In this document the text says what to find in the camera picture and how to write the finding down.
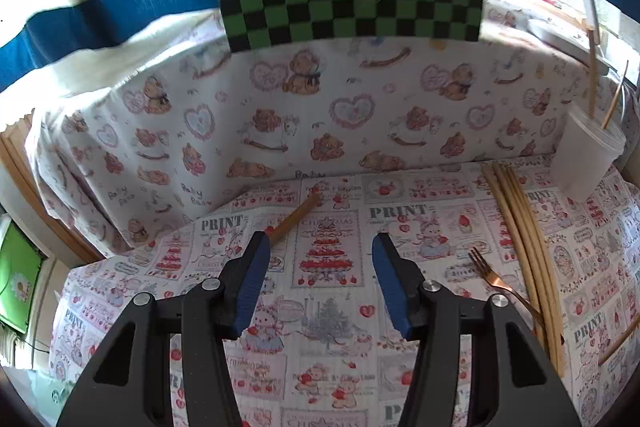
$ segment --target fork tines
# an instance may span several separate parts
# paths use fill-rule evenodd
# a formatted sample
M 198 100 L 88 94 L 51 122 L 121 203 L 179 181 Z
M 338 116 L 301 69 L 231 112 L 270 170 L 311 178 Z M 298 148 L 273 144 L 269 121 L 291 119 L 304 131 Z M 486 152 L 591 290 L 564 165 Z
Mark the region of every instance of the fork tines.
M 468 252 L 468 256 L 471 258 L 471 261 L 473 261 L 476 269 L 482 277 L 491 272 L 489 263 L 484 260 L 484 257 L 482 257 L 481 253 L 478 251 L 478 248 L 473 247 L 471 251 Z

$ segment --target bundle of wooden sticks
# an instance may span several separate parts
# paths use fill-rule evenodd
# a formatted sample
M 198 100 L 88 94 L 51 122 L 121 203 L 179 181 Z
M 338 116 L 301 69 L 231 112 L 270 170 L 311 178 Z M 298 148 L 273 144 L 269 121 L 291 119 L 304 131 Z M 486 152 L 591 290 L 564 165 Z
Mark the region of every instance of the bundle of wooden sticks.
M 542 313 L 544 328 L 536 325 L 536 336 L 551 364 L 562 377 L 564 350 L 561 344 L 562 318 L 556 273 L 538 220 L 511 166 L 497 163 L 483 166 L 484 175 L 511 235 L 524 276 L 529 301 Z

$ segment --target cable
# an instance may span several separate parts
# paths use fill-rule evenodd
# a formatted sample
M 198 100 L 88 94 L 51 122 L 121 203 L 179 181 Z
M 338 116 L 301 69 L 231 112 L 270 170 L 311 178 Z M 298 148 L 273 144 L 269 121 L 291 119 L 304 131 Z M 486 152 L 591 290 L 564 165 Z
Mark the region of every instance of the cable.
M 22 340 L 22 339 L 20 339 L 20 341 L 21 341 L 21 342 L 23 342 L 23 343 L 25 343 L 25 344 L 27 344 L 27 346 L 33 347 L 33 349 L 35 349 L 36 351 L 39 351 L 39 352 L 41 352 L 41 353 L 47 353 L 47 354 L 49 354 L 49 351 L 46 351 L 45 349 L 38 349 L 37 347 L 33 346 L 33 344 L 30 344 L 30 343 L 28 343 L 27 341 L 24 341 L 24 340 Z M 47 344 L 45 344 L 43 341 L 39 341 L 39 340 L 37 340 L 37 339 L 36 339 L 36 342 L 41 343 L 43 346 L 47 346 Z

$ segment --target printed tablecloth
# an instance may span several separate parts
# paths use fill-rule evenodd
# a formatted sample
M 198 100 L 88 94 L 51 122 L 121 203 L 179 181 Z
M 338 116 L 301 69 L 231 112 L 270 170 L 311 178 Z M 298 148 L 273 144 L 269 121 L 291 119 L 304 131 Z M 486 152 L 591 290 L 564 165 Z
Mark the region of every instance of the printed tablecloth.
M 614 168 L 584 204 L 568 199 L 550 178 L 551 159 L 510 163 L 558 276 L 566 339 L 563 382 L 583 424 L 591 426 L 640 359 L 636 333 L 605 365 L 597 364 L 638 313 L 640 208 Z M 391 325 L 374 277 L 372 238 L 388 232 L 425 277 L 457 295 L 486 299 L 494 290 L 466 255 L 476 247 L 526 294 L 478 162 L 271 182 L 128 257 L 72 270 L 54 322 L 52 374 L 77 379 L 135 293 L 186 293 L 241 255 L 254 230 L 276 227 L 310 192 L 318 192 L 321 203 L 273 249 L 250 327 L 238 341 L 225 343 L 242 418 L 252 427 L 394 427 L 417 346 Z M 172 338 L 170 356 L 175 425 L 185 426 L 179 335 Z M 470 339 L 463 337 L 455 426 L 466 425 L 470 357 Z
M 552 153 L 586 68 L 522 30 L 535 13 L 502 4 L 485 3 L 479 42 L 334 39 L 229 55 L 210 20 L 113 89 L 36 112 L 27 147 L 42 199 L 109 257 L 265 180 Z M 602 77 L 599 108 L 614 90 Z M 624 98 L 633 150 L 637 107 Z

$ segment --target teddy bear print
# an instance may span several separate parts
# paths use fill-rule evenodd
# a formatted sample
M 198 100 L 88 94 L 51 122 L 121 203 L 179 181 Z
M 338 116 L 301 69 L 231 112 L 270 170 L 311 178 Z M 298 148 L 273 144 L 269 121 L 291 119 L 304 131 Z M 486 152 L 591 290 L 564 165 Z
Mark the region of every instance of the teddy bear print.
M 283 324 L 278 320 L 276 306 L 258 304 L 255 309 L 254 323 L 246 330 L 240 339 L 242 349 L 254 353 L 279 353 L 284 349 L 280 337 Z
M 349 375 L 343 375 L 340 378 L 340 383 L 331 395 L 334 397 L 334 402 L 332 403 L 334 409 L 353 409 L 357 406 L 354 393 L 359 381 L 359 378 Z
M 142 167 L 138 167 L 138 178 L 156 185 L 168 185 L 171 182 L 168 174 L 157 170 L 145 171 Z
M 425 259 L 440 259 L 451 254 L 449 238 L 442 235 L 442 229 L 438 218 L 433 214 L 429 218 L 420 216 L 417 218 L 420 223 L 420 232 L 417 233 L 418 253 Z
M 146 243 L 149 234 L 139 219 L 129 219 L 129 235 L 134 243 Z
M 455 133 L 447 139 L 446 144 L 440 147 L 440 155 L 445 158 L 451 158 L 453 156 L 460 156 L 465 152 L 465 137 L 460 132 Z
M 145 96 L 148 98 L 145 110 L 149 114 L 163 114 L 171 110 L 171 103 L 166 95 L 162 82 L 151 75 L 145 81 Z
M 236 158 L 226 173 L 227 178 L 242 176 L 245 178 L 271 178 L 276 171 L 261 163 L 246 162 L 242 158 Z
M 187 146 L 182 148 L 182 161 L 184 163 L 184 168 L 194 176 L 204 174 L 204 171 L 207 169 L 207 166 L 201 158 L 202 155 L 190 143 L 187 143 Z
M 551 102 L 551 89 L 548 87 L 541 93 L 537 93 L 535 89 L 527 89 L 522 100 L 522 105 L 526 109 L 530 109 L 536 116 L 545 114 L 546 106 Z
M 422 147 L 427 144 L 425 134 L 436 134 L 441 123 L 441 117 L 429 116 L 426 109 L 414 105 L 407 114 L 391 122 L 389 138 L 398 145 Z
M 318 382 L 327 380 L 327 368 L 321 363 L 315 363 L 309 367 L 302 375 L 298 376 L 298 383 L 296 384 L 296 391 L 302 394 L 318 396 L 320 389 L 318 388 Z
M 121 279 L 116 285 L 109 290 L 107 302 L 116 308 L 120 308 L 124 304 L 124 294 L 127 292 L 127 285 L 124 279 Z
M 465 100 L 476 77 L 469 64 L 460 64 L 451 72 L 451 82 L 440 88 L 440 94 L 455 102 Z
M 87 132 L 88 130 L 89 126 L 79 111 L 75 111 L 71 117 L 65 116 L 65 118 L 63 118 L 62 132 L 65 134 L 71 134 L 73 131 Z
M 238 131 L 242 143 L 270 151 L 287 152 L 287 140 L 296 135 L 300 118 L 280 117 L 273 109 L 257 109 L 251 122 Z
M 358 165 L 372 171 L 399 171 L 406 168 L 404 160 L 398 156 L 389 156 L 380 151 L 370 152 Z
M 111 174 L 120 174 L 124 170 L 122 162 L 118 160 L 117 156 L 111 153 L 104 153 L 104 163 Z
M 293 75 L 282 83 L 284 92 L 315 94 L 320 90 L 320 60 L 310 49 L 296 53 L 289 67 Z
M 314 138 L 314 148 L 311 149 L 311 159 L 321 162 L 335 160 L 344 156 L 343 142 L 329 133 L 324 133 L 320 138 Z
M 522 126 L 518 118 L 512 118 L 509 123 L 498 129 L 498 136 L 495 137 L 495 144 L 506 151 L 513 151 L 516 143 L 519 142 L 529 129 Z
M 526 144 L 524 149 L 520 151 L 520 154 L 518 156 L 533 156 L 533 153 L 535 152 L 535 150 L 536 150 L 536 141 L 531 140 L 529 143 Z

